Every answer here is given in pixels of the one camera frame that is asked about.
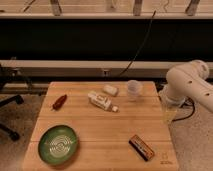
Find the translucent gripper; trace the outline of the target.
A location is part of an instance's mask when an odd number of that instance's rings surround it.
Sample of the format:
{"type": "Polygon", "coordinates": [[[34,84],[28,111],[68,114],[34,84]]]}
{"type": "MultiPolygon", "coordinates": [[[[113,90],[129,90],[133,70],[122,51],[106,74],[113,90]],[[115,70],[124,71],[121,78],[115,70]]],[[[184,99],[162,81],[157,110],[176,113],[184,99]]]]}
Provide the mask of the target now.
{"type": "Polygon", "coordinates": [[[163,121],[169,125],[183,104],[183,96],[174,92],[170,86],[165,86],[159,91],[159,97],[162,104],[163,121]]]}

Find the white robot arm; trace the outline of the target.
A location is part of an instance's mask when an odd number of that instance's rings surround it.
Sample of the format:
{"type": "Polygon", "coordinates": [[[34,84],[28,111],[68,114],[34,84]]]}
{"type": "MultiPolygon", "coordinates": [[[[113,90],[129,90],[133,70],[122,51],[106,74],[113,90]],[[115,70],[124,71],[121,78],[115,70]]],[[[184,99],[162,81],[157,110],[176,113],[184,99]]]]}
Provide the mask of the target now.
{"type": "Polygon", "coordinates": [[[208,65],[201,60],[176,65],[168,70],[167,84],[159,91],[166,124],[172,122],[186,98],[191,98],[213,113],[213,85],[206,81],[209,74],[208,65]]]}

